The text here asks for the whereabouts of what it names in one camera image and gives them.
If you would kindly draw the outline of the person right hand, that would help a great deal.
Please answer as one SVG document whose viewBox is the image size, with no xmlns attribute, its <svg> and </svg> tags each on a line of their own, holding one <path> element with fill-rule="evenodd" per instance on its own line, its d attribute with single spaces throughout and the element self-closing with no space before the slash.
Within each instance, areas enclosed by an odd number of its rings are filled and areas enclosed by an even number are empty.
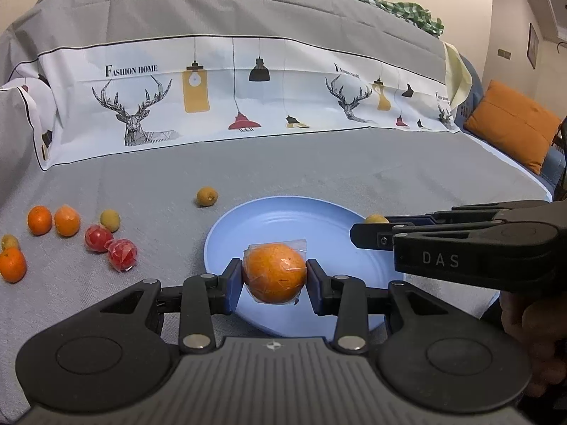
<svg viewBox="0 0 567 425">
<path fill-rule="evenodd" d="M 502 325 L 529 352 L 532 380 L 527 389 L 531 397 L 542 396 L 549 386 L 566 379 L 566 356 L 557 352 L 566 338 L 566 302 L 527 304 L 525 299 L 501 292 Z"/>
</svg>

